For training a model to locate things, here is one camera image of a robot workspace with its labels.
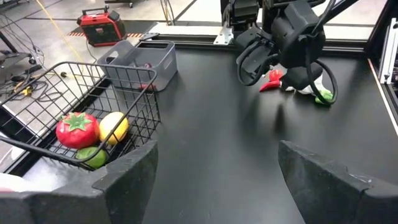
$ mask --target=floor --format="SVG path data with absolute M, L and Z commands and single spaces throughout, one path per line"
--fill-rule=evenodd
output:
M 360 0 L 351 8 L 341 13 L 330 21 L 325 27 L 328 38 L 331 39 L 367 39 L 372 26 L 386 0 Z M 32 39 L 33 43 L 40 48 L 45 55 L 44 65 L 51 67 L 56 63 L 63 61 L 79 61 L 93 62 L 86 48 L 86 42 L 83 37 L 67 36 L 74 28 L 77 27 L 76 18 L 81 15 L 82 9 L 91 9 L 103 7 L 103 1 L 97 0 L 41 0 L 42 5 L 47 12 L 42 10 L 37 1 L 29 3 L 21 1 L 21 4 L 15 7 L 3 9 L 1 11 L 2 19 L 0 26 L 10 41 L 20 51 L 27 49 L 12 38 L 11 31 L 20 35 L 25 39 L 25 44 L 31 48 L 31 44 L 27 41 L 28 37 L 23 36 L 26 32 Z M 215 0 L 170 0 L 173 6 L 175 17 L 179 21 L 220 21 L 220 5 Z M 317 14 L 321 14 L 327 2 L 314 10 Z M 124 20 L 164 20 L 162 8 L 157 0 L 138 0 L 134 3 L 134 7 L 130 9 L 126 4 L 111 4 L 111 9 L 120 13 Z M 52 16 L 59 29 L 55 28 L 48 19 L 48 15 Z M 5 16 L 14 21 L 15 24 L 8 24 Z M 137 42 L 137 38 L 128 38 L 132 43 Z M 0 43 L 0 49 L 6 49 L 3 43 Z M 90 51 L 95 57 L 102 56 L 109 47 L 93 48 Z M 26 61 L 18 63 L 10 70 L 0 71 L 0 82 L 9 79 L 12 74 L 20 74 L 23 70 L 29 68 Z M 24 102 L 11 102 L 7 106 L 18 111 L 23 108 Z M 21 150 L 12 147 L 4 142 L 0 142 L 0 171 L 4 170 L 21 152 Z

